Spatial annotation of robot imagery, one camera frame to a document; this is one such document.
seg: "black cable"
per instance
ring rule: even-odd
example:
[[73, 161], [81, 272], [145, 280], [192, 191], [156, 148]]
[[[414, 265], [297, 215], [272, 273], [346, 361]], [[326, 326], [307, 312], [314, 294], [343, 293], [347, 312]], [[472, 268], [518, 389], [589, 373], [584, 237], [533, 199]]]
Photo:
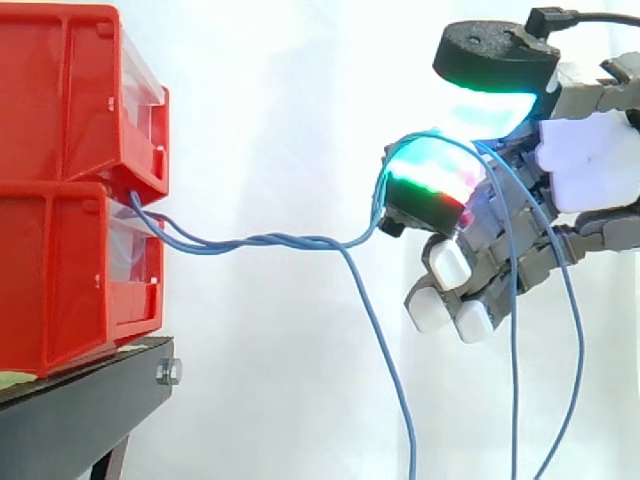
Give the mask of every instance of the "black cable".
[[640, 18], [619, 13], [581, 13], [559, 7], [532, 8], [524, 29], [534, 37], [546, 40], [552, 32], [566, 30], [580, 23], [614, 23], [640, 27]]
[[640, 18], [620, 13], [578, 13], [578, 23], [586, 22], [617, 23], [619, 25], [628, 25], [630, 27], [640, 27]]

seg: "black metal table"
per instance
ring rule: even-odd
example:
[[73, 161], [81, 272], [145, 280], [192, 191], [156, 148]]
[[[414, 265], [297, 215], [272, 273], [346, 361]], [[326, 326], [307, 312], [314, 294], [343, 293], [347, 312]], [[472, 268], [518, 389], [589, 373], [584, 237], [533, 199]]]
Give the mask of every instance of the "black metal table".
[[0, 479], [120, 477], [129, 433], [172, 393], [172, 338], [149, 337], [104, 361], [0, 390]]

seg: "red drawer frame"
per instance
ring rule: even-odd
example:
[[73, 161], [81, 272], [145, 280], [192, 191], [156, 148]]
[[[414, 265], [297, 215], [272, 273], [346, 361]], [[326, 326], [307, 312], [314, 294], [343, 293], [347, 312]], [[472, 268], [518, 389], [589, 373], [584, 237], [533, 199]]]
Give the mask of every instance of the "red drawer frame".
[[[167, 195], [169, 94], [115, 8], [0, 3], [0, 57], [2, 180], [99, 181], [121, 203], [128, 189], [143, 204]], [[131, 72], [164, 96], [144, 128], [126, 105]]]
[[0, 183], [0, 371], [46, 377], [162, 326], [162, 241], [143, 281], [112, 281], [109, 201], [98, 183]]

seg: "white fingertip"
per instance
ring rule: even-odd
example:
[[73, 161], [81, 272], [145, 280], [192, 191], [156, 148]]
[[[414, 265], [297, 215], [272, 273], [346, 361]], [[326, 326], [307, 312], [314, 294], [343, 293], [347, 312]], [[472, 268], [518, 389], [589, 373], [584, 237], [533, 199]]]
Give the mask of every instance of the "white fingertip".
[[458, 288], [471, 278], [471, 267], [453, 240], [434, 245], [429, 252], [431, 272], [443, 290]]
[[434, 332], [451, 321], [451, 315], [435, 288], [414, 293], [407, 305], [413, 324], [420, 333]]
[[464, 343], [482, 342], [494, 332], [487, 309], [479, 300], [465, 302], [453, 323]]

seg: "white palm pad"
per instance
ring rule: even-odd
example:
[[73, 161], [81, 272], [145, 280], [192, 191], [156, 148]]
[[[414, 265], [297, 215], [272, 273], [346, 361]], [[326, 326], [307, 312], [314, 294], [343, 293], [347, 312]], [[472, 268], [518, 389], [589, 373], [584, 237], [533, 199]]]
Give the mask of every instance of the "white palm pad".
[[623, 112], [540, 123], [536, 151], [563, 213], [622, 207], [640, 195], [640, 134]]

